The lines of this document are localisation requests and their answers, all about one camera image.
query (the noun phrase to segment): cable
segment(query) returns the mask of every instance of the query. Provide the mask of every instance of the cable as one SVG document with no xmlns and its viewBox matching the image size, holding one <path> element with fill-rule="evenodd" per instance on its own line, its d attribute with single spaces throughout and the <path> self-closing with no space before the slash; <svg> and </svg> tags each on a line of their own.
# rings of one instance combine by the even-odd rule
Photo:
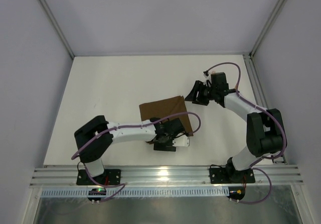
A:
<svg viewBox="0 0 321 224">
<path fill-rule="evenodd" d="M 262 172 L 266 176 L 267 180 L 269 181 L 269 192 L 268 192 L 268 194 L 264 198 L 262 198 L 260 200 L 257 200 L 257 201 L 244 201 L 244 200 L 237 201 L 237 200 L 233 200 L 232 199 L 233 201 L 238 202 L 238 203 L 242 203 L 242 204 L 254 205 L 254 204 L 258 204 L 258 203 L 261 203 L 261 202 L 265 201 L 271 195 L 272 182 L 271 182 L 270 177 L 265 173 L 265 171 L 263 171 L 263 170 L 261 170 L 259 168 L 252 168 L 252 170 L 258 170 L 258 171 Z"/>
<path fill-rule="evenodd" d="M 77 164 L 77 170 L 78 170 L 78 173 L 79 173 L 79 164 L 81 163 L 81 161 L 78 162 Z"/>
<path fill-rule="evenodd" d="M 122 126 L 114 126 L 112 128 L 109 128 L 107 130 L 104 130 L 100 133 L 98 133 L 97 135 L 95 135 L 93 138 L 91 138 L 86 144 L 84 144 L 72 157 L 71 157 L 71 160 L 74 160 L 76 159 L 77 157 L 79 157 L 79 154 L 84 151 L 84 149 L 86 149 L 92 142 L 94 142 L 96 139 L 98 139 L 100 136 L 106 134 L 106 133 L 109 133 L 110 131 L 113 131 L 113 130 L 117 130 L 117 129 L 124 129 L 124 128 L 144 128 L 144 127 L 148 127 L 148 126 L 151 126 L 151 125 L 155 125 L 155 124 L 158 124 L 159 122 L 162 122 L 164 120 L 167 120 L 169 118 L 173 118 L 173 117 L 177 117 L 177 116 L 181 116 L 181 115 L 194 115 L 197 117 L 198 121 L 199 121 L 199 125 L 198 127 L 190 132 L 189 134 L 193 134 L 195 132 L 197 132 L 200 127 L 201 127 L 201 118 L 196 114 L 196 113 L 192 113 L 192 112 L 182 112 L 182 113 L 177 113 L 177 114 L 173 114 L 173 115 L 169 115 L 169 116 L 166 116 L 160 120 L 157 120 L 157 121 L 154 121 L 154 122 L 151 122 L 151 123 L 148 123 L 148 124 L 145 124 L 145 125 L 122 125 Z"/>
<path fill-rule="evenodd" d="M 280 151 L 279 154 L 277 154 L 276 156 L 271 156 L 271 157 L 268 157 L 268 156 L 262 156 L 260 159 L 254 161 L 251 166 L 254 166 L 255 164 L 257 164 L 258 162 L 261 161 L 261 159 L 269 159 L 269 160 L 274 160 L 276 158 L 279 158 L 280 156 L 283 155 L 284 151 L 285 151 L 285 148 L 286 148 L 286 136 L 285 136 L 285 132 L 284 132 L 284 129 L 282 128 L 281 124 L 278 122 L 278 120 L 276 120 L 275 117 L 273 117 L 268 111 L 266 111 L 265 109 L 261 108 L 260 106 L 257 106 L 255 104 L 253 104 L 252 102 L 250 102 L 249 100 L 247 100 L 246 98 L 244 98 L 243 96 L 240 95 L 240 92 L 238 91 L 238 88 L 239 88 L 239 83 L 240 83 L 240 80 L 241 80 L 241 68 L 239 67 L 239 65 L 237 65 L 236 63 L 234 62 L 223 62 L 223 63 L 219 63 L 219 64 L 216 64 L 214 65 L 213 67 L 210 67 L 206 72 L 208 73 L 210 70 L 212 70 L 213 68 L 215 67 L 218 67 L 218 66 L 221 66 L 221 65 L 225 65 L 225 64 L 231 64 L 231 65 L 234 65 L 237 67 L 238 71 L 239 71 L 239 76 L 238 76 L 238 79 L 237 79 L 237 82 L 236 82 L 236 85 L 235 85 L 235 89 L 236 89 L 236 95 L 242 100 L 244 101 L 245 103 L 247 103 L 248 105 L 250 105 L 251 107 L 254 107 L 258 110 L 260 110 L 261 112 L 265 113 L 266 115 L 268 115 L 270 117 L 270 119 L 272 119 L 275 124 L 277 125 L 277 127 L 280 129 L 281 131 L 281 135 L 282 135 L 282 140 L 283 140 L 283 146 L 282 146 L 282 150 Z"/>
<path fill-rule="evenodd" d="M 98 183 L 97 181 L 95 181 L 93 177 L 91 177 L 91 175 L 90 175 L 90 173 L 89 173 L 89 171 L 88 171 L 88 169 L 87 169 L 86 166 L 85 166 L 85 170 L 86 170 L 86 173 L 87 173 L 87 176 L 89 177 L 89 179 L 90 179 L 94 184 L 96 184 L 96 185 L 99 185 L 99 186 L 104 187 L 104 188 L 115 188 L 115 187 L 120 187 L 120 186 L 121 186 L 121 188 L 120 188 L 119 190 L 117 190 L 117 191 L 116 191 L 115 193 L 113 193 L 111 196 L 106 197 L 105 199 L 100 200 L 100 202 L 105 202 L 105 201 L 108 201 L 108 200 L 112 199 L 114 196 L 116 196 L 118 193 L 120 193 L 123 188 L 125 188 L 125 185 L 126 185 L 126 184 L 119 184 L 119 185 L 113 185 L 113 186 L 110 186 L 110 185 L 102 185 L 102 184 Z"/>
<path fill-rule="evenodd" d="M 183 136 L 185 134 L 177 135 L 174 139 L 178 139 L 179 137 Z"/>
<path fill-rule="evenodd" d="M 214 165 L 214 164 L 211 164 L 211 165 L 210 165 L 210 168 L 211 168 L 212 166 L 216 166 L 216 167 L 220 167 L 221 169 L 224 169 L 224 167 L 223 167 L 222 165 Z"/>
</svg>

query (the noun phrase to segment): robotic arm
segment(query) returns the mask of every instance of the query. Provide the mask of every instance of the robotic arm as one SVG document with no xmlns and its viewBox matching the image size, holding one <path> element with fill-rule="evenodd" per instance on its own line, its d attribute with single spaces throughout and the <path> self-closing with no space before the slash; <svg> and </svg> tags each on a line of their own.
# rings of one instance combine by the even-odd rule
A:
<svg viewBox="0 0 321 224">
<path fill-rule="evenodd" d="M 225 73 L 209 74 L 206 71 L 204 74 L 206 81 L 196 81 L 185 101 L 208 105 L 214 100 L 246 121 L 246 147 L 229 158 L 225 166 L 229 181 L 241 183 L 244 174 L 252 166 L 263 158 L 270 158 L 267 155 L 281 151 L 276 155 L 278 157 L 283 153 L 286 140 L 281 113 L 277 109 L 252 104 L 240 95 L 237 87 L 229 89 Z M 180 114 L 196 115 L 190 112 Z M 140 123 L 119 124 L 106 121 L 104 116 L 97 116 L 75 132 L 78 151 L 72 159 L 80 157 L 89 174 L 96 177 L 104 173 L 100 157 L 111 144 L 135 140 L 153 141 L 154 150 L 162 151 L 175 151 L 177 146 L 189 146 L 188 133 L 180 119 L 164 120 L 153 118 Z"/>
<path fill-rule="evenodd" d="M 161 151 L 175 151 L 178 146 L 189 146 L 188 133 L 185 133 L 179 118 L 161 122 L 153 118 L 140 123 L 119 124 L 106 121 L 104 116 L 97 116 L 75 132 L 75 139 L 78 152 L 72 159 L 79 155 L 92 177 L 104 173 L 100 157 L 112 144 L 153 141 L 154 150 Z"/>
<path fill-rule="evenodd" d="M 247 123 L 247 146 L 236 156 L 230 158 L 226 164 L 226 170 L 232 181 L 239 182 L 242 171 L 250 169 L 254 164 L 262 160 L 262 157 L 281 151 L 283 138 L 281 130 L 276 123 L 261 110 L 270 113 L 282 126 L 282 116 L 277 109 L 253 107 L 246 103 L 236 89 L 229 89 L 225 73 L 208 74 L 205 82 L 196 81 L 191 93 L 185 101 L 195 104 L 208 105 L 210 100 L 235 112 Z"/>
</svg>

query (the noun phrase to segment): white floor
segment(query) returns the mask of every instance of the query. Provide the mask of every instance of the white floor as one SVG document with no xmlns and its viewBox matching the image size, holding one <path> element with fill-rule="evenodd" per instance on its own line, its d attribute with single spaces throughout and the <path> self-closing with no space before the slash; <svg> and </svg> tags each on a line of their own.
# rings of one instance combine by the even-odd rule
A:
<svg viewBox="0 0 321 224">
<path fill-rule="evenodd" d="M 221 62 L 235 62 L 242 70 L 239 90 L 248 99 L 254 96 L 242 55 L 215 56 L 127 56 L 76 57 L 72 66 L 45 165 L 76 165 L 74 132 L 97 115 L 118 123 L 139 122 L 139 105 L 177 95 L 186 96 L 203 71 Z M 230 88 L 238 71 L 225 65 Z M 105 165 L 210 165 L 225 164 L 246 145 L 246 123 L 215 102 L 208 106 L 186 102 L 188 111 L 202 119 L 201 129 L 187 148 L 176 152 L 154 151 L 145 142 L 133 141 L 110 146 L 102 156 Z M 197 119 L 190 117 L 192 127 Z"/>
</svg>

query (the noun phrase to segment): purple cable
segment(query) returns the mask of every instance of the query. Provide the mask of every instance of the purple cable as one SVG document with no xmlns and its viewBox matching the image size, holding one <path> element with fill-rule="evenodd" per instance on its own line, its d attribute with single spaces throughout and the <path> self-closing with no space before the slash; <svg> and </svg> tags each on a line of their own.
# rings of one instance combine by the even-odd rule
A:
<svg viewBox="0 0 321 224">
<path fill-rule="evenodd" d="M 93 138 L 91 138 L 86 144 L 84 144 L 72 157 L 71 157 L 71 160 L 74 160 L 76 159 L 77 157 L 79 157 L 79 154 L 84 151 L 84 149 L 86 149 L 88 147 L 88 145 L 90 145 L 92 142 L 94 142 L 96 139 L 98 139 L 100 136 L 110 132 L 110 131 L 113 131 L 113 130 L 117 130 L 117 129 L 124 129 L 124 128 L 143 128 L 143 127 L 148 127 L 148 126 L 151 126 L 151 125 L 155 125 L 161 121 L 164 121 L 164 120 L 167 120 L 169 118 L 173 118 L 173 117 L 177 117 L 177 116 L 181 116 L 181 115 L 194 115 L 197 117 L 198 121 L 199 121 L 199 125 L 197 127 L 197 129 L 195 129 L 194 131 L 190 132 L 189 134 L 193 134 L 195 132 L 197 132 L 200 127 L 201 127 L 201 118 L 196 114 L 196 113 L 192 113 L 192 112 L 182 112 L 182 113 L 177 113 L 177 114 L 173 114 L 173 115 L 169 115 L 169 116 L 166 116 L 160 120 L 157 120 L 157 121 L 154 121 L 154 122 L 151 122 L 151 123 L 148 123 L 148 124 L 145 124 L 145 125 L 122 125 L 122 126 L 118 126 L 118 127 L 112 127 L 110 129 L 107 129 L 107 130 L 104 130 L 100 133 L 98 133 L 97 135 L 95 135 Z"/>
<path fill-rule="evenodd" d="M 89 177 L 89 179 L 93 183 L 95 183 L 96 185 L 99 185 L 99 186 L 104 187 L 104 188 L 115 188 L 115 187 L 120 187 L 121 186 L 121 188 L 118 191 L 113 193 L 111 196 L 106 197 L 105 199 L 102 199 L 100 202 L 105 202 L 105 201 L 108 201 L 108 200 L 112 199 L 114 196 L 116 196 L 118 193 L 120 193 L 123 188 L 125 188 L 126 184 L 119 184 L 119 185 L 112 185 L 112 186 L 99 184 L 97 181 L 94 180 L 94 178 L 91 177 L 91 175 L 90 175 L 90 173 L 89 173 L 89 171 L 88 171 L 88 169 L 86 167 L 85 167 L 85 170 L 86 170 L 86 173 L 87 173 L 87 176 Z"/>
<path fill-rule="evenodd" d="M 281 135 L 282 135 L 282 140 L 283 140 L 283 146 L 282 146 L 282 150 L 280 151 L 280 153 L 276 156 L 271 156 L 271 157 L 267 157 L 267 156 L 262 156 L 262 159 L 269 159 L 269 160 L 274 160 L 280 156 L 283 155 L 284 151 L 285 151 L 285 148 L 286 148 L 286 136 L 285 136 L 285 132 L 281 126 L 281 124 L 278 122 L 278 120 L 276 120 L 275 117 L 273 117 L 268 111 L 264 110 L 263 108 L 253 104 L 252 102 L 250 102 L 249 100 L 247 100 L 246 98 L 242 97 L 240 95 L 240 92 L 238 91 L 238 88 L 239 88 L 239 83 L 240 83 L 240 80 L 241 80 L 241 68 L 239 67 L 239 65 L 237 65 L 236 63 L 234 62 L 223 62 L 223 63 L 219 63 L 219 64 L 216 64 L 215 66 L 213 67 L 210 67 L 207 72 L 209 72 L 210 70 L 212 70 L 214 67 L 217 67 L 217 66 L 221 66 L 221 65 L 225 65 L 225 64 L 231 64 L 231 65 L 234 65 L 237 67 L 237 69 L 239 70 L 239 77 L 237 79 L 237 82 L 236 82 L 236 86 L 235 86 L 235 89 L 236 89 L 236 95 L 242 100 L 244 101 L 245 103 L 247 103 L 248 105 L 250 105 L 251 107 L 254 107 L 258 110 L 260 110 L 261 112 L 265 113 L 266 115 L 268 115 L 270 117 L 270 119 L 272 119 L 275 124 L 277 125 L 277 127 L 280 129 L 281 131 Z M 251 166 L 254 166 L 255 164 L 257 164 L 258 162 L 260 162 L 261 159 L 259 160 L 256 160 L 255 162 L 253 162 L 251 164 Z"/>
<path fill-rule="evenodd" d="M 270 186 L 269 192 L 268 192 L 268 194 L 267 194 L 263 199 L 260 199 L 260 200 L 257 200 L 257 201 L 244 201 L 244 200 L 240 200 L 239 203 L 248 204 L 248 205 L 258 204 L 258 203 L 261 203 L 261 202 L 265 201 L 265 200 L 266 200 L 267 198 L 269 198 L 269 196 L 271 195 L 272 182 L 271 182 L 270 177 L 269 177 L 263 170 L 261 170 L 261 169 L 259 169 L 259 168 L 252 168 L 252 170 L 258 170 L 258 171 L 262 172 L 262 173 L 266 176 L 267 180 L 269 181 L 269 186 Z"/>
</svg>

